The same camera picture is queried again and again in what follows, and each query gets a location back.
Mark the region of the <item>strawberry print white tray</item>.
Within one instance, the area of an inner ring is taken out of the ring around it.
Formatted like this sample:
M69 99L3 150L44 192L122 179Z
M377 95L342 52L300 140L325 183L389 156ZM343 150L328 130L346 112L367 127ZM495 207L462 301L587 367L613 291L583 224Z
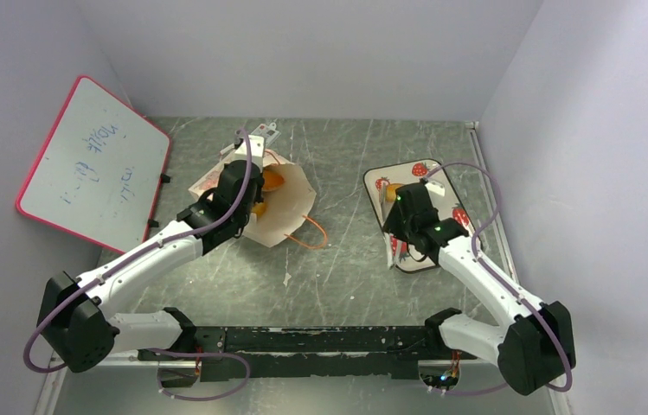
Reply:
M450 238L475 231L452 181L434 159L369 169L362 181L389 268L406 274L435 269L439 249Z

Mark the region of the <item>beige paper gift bag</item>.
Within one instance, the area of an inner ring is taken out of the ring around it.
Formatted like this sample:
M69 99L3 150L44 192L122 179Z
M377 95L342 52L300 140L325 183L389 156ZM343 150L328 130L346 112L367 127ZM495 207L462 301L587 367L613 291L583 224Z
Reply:
M213 169L189 189L196 198L195 202L204 191L217 184L223 167L231 162L233 162L231 157L221 159ZM262 201L266 201L268 204L267 211L259 219L251 214L241 237L251 239L265 247L276 246L285 239L299 242L293 233L305 222L315 222L309 213L313 207L316 192L301 167L272 150L266 150L263 169L274 169L286 179L286 183L273 192L261 192ZM299 242L299 244L308 249L317 249L324 246L326 241L327 237L324 236L316 245L304 242Z

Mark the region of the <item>orange fake donut bread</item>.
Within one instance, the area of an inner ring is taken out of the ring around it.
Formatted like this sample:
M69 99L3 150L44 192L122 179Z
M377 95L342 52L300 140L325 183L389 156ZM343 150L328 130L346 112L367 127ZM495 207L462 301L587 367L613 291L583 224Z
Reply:
M403 183L390 183L387 184L384 188L384 201L388 203L393 203L397 200L397 190L403 187Z

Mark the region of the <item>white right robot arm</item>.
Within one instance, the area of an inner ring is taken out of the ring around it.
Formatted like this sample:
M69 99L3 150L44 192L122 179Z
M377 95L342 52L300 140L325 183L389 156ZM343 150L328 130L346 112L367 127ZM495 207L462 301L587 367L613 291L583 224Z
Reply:
M527 396L576 365L572 317L562 303L543 300L510 279L454 218L440 218L433 198L441 187L417 182L382 195L382 231L456 277L491 313L494 324L458 310L435 319L423 336L435 358L454 349L497 367L506 385Z

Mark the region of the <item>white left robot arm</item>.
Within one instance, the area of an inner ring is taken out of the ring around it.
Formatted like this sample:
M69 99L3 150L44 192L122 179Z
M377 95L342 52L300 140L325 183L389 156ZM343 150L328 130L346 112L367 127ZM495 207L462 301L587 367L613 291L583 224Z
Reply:
M122 314L132 293L155 278L239 238L261 199L262 163L225 165L216 187L179 213L154 238L108 265L77 278L65 272L49 279L37 327L74 373L85 372L109 354L164 350L182 360L196 351L196 326L173 307L150 314Z

